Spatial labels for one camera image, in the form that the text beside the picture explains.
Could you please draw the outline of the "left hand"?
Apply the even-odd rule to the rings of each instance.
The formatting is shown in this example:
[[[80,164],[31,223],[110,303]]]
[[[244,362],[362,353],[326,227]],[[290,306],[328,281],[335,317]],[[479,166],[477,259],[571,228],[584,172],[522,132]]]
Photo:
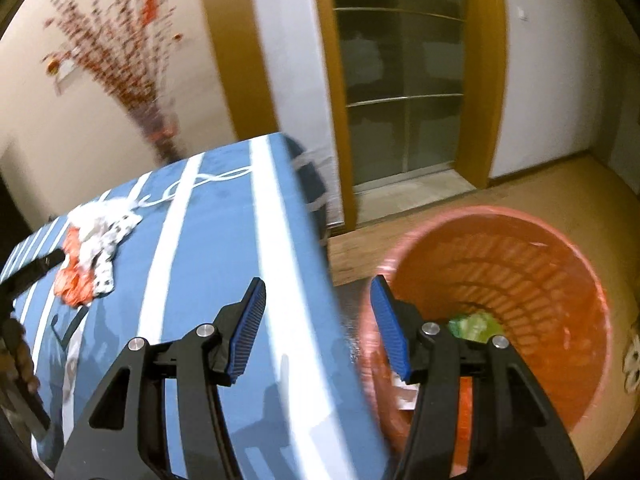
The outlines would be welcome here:
[[[6,350],[1,351],[1,373],[11,382],[21,379],[31,394],[37,393],[40,381],[25,340],[24,326],[15,318],[8,318],[2,328],[8,329],[10,342],[6,344]]]

